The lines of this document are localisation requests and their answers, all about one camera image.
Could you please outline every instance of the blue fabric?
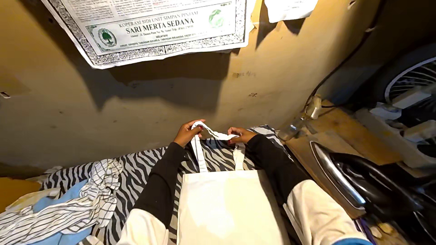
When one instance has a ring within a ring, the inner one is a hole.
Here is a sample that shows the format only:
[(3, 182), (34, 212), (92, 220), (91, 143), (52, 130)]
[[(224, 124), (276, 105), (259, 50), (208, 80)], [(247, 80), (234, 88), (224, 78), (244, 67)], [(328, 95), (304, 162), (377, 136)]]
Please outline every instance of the blue fabric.
[(81, 240), (89, 236), (91, 234), (91, 231), (92, 231), (92, 227), (89, 227), (88, 229), (85, 229), (76, 234), (66, 235), (59, 232), (42, 241), (32, 243), (31, 245), (76, 245)]
[(335, 242), (333, 245), (372, 245), (372, 243), (360, 238), (346, 238)]
[[(75, 184), (67, 192), (65, 192), (65, 194), (61, 198), (59, 198), (57, 200), (53, 200), (49, 197), (41, 198), (33, 206), (33, 212), (37, 213), (48, 206), (59, 204), (59, 203), (64, 203), (64, 202), (69, 201), (71, 199), (78, 198), (80, 189), (87, 182), (88, 182), (88, 180), (84, 180), (82, 182)], [(56, 234), (54, 234), (54, 235), (52, 235), (44, 240), (41, 240), (41, 241), (36, 242), (36, 243), (32, 243), (30, 245), (76, 245), (81, 240), (83, 240), (87, 236), (89, 236), (91, 234), (91, 230), (92, 230), (92, 227), (89, 227), (81, 232), (78, 232), (75, 234), (67, 234), (67, 235), (59, 232), (59, 233), (56, 233)]]
[(58, 245), (59, 241), (61, 240), (62, 237), (62, 233), (56, 233), (44, 240), (41, 240), (39, 242), (36, 243), (32, 243), (31, 245)]
[(87, 236), (91, 234), (92, 227), (89, 227), (81, 232), (76, 234), (63, 234), (61, 240), (59, 241), (59, 245), (76, 245), (81, 240), (85, 239)]
[(59, 204), (59, 203), (64, 203), (68, 200), (74, 199), (74, 198), (78, 198), (79, 197), (79, 192), (80, 189), (88, 182), (88, 180), (84, 180), (82, 182), (79, 182), (77, 184), (75, 184), (73, 187), (71, 187), (61, 198), (59, 199), (51, 199), (49, 197), (43, 197), (41, 198), (37, 203), (35, 203), (35, 205), (33, 205), (33, 212), (37, 213), (41, 210), (43, 210), (44, 208), (51, 206), (51, 205), (55, 205), (55, 204)]

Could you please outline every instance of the black sleeve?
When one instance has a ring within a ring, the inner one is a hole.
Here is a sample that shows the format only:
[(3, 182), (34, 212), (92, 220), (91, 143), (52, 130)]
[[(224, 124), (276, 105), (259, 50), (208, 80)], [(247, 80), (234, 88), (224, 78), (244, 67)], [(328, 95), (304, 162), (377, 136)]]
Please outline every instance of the black sleeve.
[(174, 209), (177, 169), (184, 156), (185, 149), (172, 142), (151, 170), (147, 184), (133, 206), (154, 215), (167, 229)]
[(247, 146), (257, 158), (260, 167), (265, 170), (275, 194), (282, 198), (280, 202), (286, 202), (294, 186), (310, 179), (282, 149), (275, 147), (265, 136), (254, 136)]

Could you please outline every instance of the bed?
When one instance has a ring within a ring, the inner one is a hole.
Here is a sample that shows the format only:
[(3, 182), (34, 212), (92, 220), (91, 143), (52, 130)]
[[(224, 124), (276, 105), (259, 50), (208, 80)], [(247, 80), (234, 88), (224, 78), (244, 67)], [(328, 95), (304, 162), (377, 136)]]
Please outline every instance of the bed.
[[(258, 126), (249, 129), (250, 131), (263, 134), (271, 140), (275, 146), (282, 148), (287, 154), (283, 145), (276, 136), (276, 132), (268, 125)], [(208, 164), (209, 172), (215, 171), (230, 171), (235, 170), (235, 163), (233, 161), (233, 148), (228, 146), (226, 142), (207, 139), (202, 140), (204, 156)], [(185, 173), (199, 172), (198, 165), (193, 158), (191, 145), (188, 144), (186, 149), (186, 160), (182, 162), (178, 170), (177, 186), (174, 197), (174, 210), (173, 217), (170, 224), (170, 240), (168, 244), (176, 243), (177, 234), (177, 210), (179, 193), (181, 190), (182, 175)], [(116, 208), (112, 219), (106, 227), (94, 227), (92, 235), (98, 237), (105, 245), (115, 245), (119, 240), (121, 230), (126, 222), (127, 216), (132, 209), (135, 201), (138, 199), (139, 194), (147, 184), (148, 174), (150, 173), (156, 162), (165, 154), (166, 147), (154, 150), (145, 150), (137, 153), (127, 154), (122, 157), (116, 158), (121, 162), (124, 169), (119, 177), (121, 186), (116, 191), (117, 198)], [(61, 192), (59, 196), (65, 193), (66, 190), (71, 188), (74, 184), (89, 178), (91, 166), (94, 163), (87, 163), (76, 167), (59, 170), (52, 173), (42, 183), (41, 189), (49, 189), (60, 187)], [(257, 169), (252, 160), (252, 154), (249, 150), (245, 153), (244, 170)]]

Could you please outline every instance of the green logo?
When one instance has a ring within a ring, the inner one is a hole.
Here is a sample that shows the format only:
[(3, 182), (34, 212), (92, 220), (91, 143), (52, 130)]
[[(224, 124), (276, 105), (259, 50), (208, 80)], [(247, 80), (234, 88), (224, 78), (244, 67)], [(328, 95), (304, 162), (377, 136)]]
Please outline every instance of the green logo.
[(116, 38), (115, 35), (108, 29), (102, 28), (99, 30), (99, 38), (102, 43), (108, 47), (115, 47)]
[(209, 15), (209, 23), (213, 28), (221, 27), (224, 23), (224, 17), (220, 13), (221, 10), (217, 9), (212, 11), (211, 15)]

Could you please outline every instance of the pile of clothes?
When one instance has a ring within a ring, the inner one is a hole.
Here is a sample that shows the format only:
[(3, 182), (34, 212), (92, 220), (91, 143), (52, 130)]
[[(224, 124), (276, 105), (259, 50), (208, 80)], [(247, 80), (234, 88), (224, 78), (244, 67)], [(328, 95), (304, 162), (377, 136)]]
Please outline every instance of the pile of clothes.
[(94, 162), (91, 177), (76, 183), (58, 199), (60, 188), (27, 194), (0, 214), (0, 244), (102, 245), (90, 235), (105, 227), (116, 207), (115, 191), (122, 164), (113, 159)]

